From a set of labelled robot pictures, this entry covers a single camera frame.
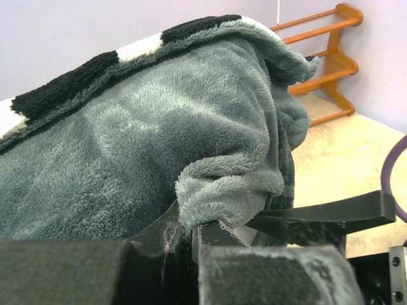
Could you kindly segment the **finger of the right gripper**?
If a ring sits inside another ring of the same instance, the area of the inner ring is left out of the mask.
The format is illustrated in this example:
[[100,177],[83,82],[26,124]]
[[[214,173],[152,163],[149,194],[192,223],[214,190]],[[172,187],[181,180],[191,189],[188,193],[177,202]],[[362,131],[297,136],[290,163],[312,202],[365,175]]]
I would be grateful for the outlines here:
[[247,226],[288,244],[338,245],[348,234],[395,221],[394,197],[377,190],[309,207],[265,210]]

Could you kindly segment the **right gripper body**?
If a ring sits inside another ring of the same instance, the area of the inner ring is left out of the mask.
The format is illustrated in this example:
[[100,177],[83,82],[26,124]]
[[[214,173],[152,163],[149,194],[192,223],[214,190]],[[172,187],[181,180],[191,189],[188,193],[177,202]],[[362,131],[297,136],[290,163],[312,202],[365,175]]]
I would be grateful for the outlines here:
[[386,252],[347,259],[365,304],[406,305],[406,241]]

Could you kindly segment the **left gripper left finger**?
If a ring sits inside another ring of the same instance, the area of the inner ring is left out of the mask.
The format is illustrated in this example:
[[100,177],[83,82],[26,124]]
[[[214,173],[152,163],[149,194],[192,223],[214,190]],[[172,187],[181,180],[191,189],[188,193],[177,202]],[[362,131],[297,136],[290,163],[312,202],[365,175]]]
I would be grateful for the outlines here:
[[1,304],[175,304],[177,203],[131,240],[1,242]]

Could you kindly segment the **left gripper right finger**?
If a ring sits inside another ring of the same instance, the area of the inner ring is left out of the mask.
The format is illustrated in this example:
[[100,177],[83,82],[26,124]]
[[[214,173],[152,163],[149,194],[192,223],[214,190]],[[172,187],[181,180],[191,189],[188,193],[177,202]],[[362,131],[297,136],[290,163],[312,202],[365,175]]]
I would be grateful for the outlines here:
[[222,222],[194,228],[200,304],[364,304],[333,246],[250,247]]

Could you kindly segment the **zebra print pillowcase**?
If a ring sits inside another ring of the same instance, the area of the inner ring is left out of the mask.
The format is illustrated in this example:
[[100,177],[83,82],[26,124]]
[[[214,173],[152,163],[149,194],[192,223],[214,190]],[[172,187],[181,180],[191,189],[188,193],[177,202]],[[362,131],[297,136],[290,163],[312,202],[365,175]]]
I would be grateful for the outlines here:
[[102,53],[1,102],[1,238],[131,238],[291,208],[310,120],[304,57],[264,25],[207,17]]

